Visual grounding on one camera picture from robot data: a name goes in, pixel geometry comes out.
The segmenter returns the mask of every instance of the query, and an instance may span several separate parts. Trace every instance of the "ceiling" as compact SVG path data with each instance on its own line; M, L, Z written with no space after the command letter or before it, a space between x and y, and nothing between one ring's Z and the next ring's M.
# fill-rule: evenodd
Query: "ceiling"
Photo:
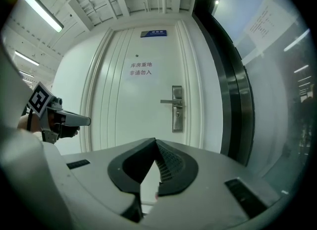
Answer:
M161 0L40 0L43 5L64 25L57 33L25 0L19 0L6 25L1 38L9 55L25 79L36 85L41 81L49 89L64 54L73 41L84 32L110 19L133 16L134 12L158 12ZM195 0L167 0L167 12L186 10L192 12ZM14 54L17 50L38 62L35 66Z

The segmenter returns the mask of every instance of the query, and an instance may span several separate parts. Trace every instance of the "fluorescent light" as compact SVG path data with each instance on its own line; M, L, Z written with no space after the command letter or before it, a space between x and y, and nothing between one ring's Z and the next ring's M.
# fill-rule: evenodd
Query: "fluorescent light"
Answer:
M299 72L299 71L301 71L302 69L305 69L305 68L307 68L307 67L308 67L308 65L305 65L304 67L301 67L300 69L295 70L294 73Z
M14 53L15 53L17 56L19 56L19 57L21 57L21 58L23 58L23 59L29 61L30 63L35 64L36 66L39 66L39 65L40 65L38 62L35 62L35 61L33 61L32 59L29 59L29 58L26 57L24 54L21 54L21 53L18 52L18 51L15 51Z
M311 77L311 76L306 77L306 78L303 78L303 79L301 79L301 80L298 80L298 82L303 81L303 80L305 80L305 79L307 79L307 78L310 78L310 77Z
M310 84L310 82L308 82L308 83L306 83L306 84L304 84L304 85L308 85L308 84ZM300 85L299 87L304 86L304 85Z
M25 82L28 82L28 83L33 83L33 82L31 82L31 81L28 81L28 80L26 80L26 79L23 79L23 81L25 81Z
M27 75L27 76L30 76L30 77L34 77L33 75L30 75L30 74L25 73L25 72L23 72L23 71L20 71L20 73L22 73L23 75Z
M295 41L293 41L290 45L288 45L286 48L284 48L284 52L288 51L292 47L294 47L297 43L299 43L308 33L310 32L309 29L307 29L300 37L298 37Z
M47 10L39 0L25 0L52 28L58 33L63 29L62 24Z

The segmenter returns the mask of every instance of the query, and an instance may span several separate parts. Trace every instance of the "white door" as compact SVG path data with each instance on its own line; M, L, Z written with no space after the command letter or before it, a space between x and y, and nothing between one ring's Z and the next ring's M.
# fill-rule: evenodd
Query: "white door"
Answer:
M142 31L167 30L167 36L141 38ZM151 26L115 32L98 77L92 112L93 150L155 137L191 146L190 101L176 26ZM172 132L172 86L183 88L183 132ZM154 164L141 186L141 200L155 202L159 171Z

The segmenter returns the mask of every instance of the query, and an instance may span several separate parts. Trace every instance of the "metal door handle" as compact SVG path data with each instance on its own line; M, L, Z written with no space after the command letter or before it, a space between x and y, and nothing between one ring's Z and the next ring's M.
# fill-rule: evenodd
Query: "metal door handle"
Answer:
M173 132L183 132L183 89L181 86L173 86L173 99L161 100L161 103L173 104Z

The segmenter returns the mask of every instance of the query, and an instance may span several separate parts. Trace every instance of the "door frame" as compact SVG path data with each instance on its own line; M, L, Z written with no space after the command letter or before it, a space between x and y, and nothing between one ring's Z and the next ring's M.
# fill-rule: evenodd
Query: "door frame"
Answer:
M132 29L135 27L145 26L162 26L173 25L176 28L179 46L181 49L181 59L184 67L185 89L186 95L185 108L185 128L186 144L193 145L198 139L198 148L203 148L204 139L204 99L201 76L197 61L195 48L193 46L190 34L187 30L185 22L181 19L148 19L142 21L133 21L120 25L113 25L108 28L102 38L89 67L85 80L85 86L82 94L80 115L92 117L92 106L95 96L96 84L98 76L103 65L103 60L107 49L111 43L112 37L117 31ZM82 127L79 132L80 145L82 152L92 151L91 126Z

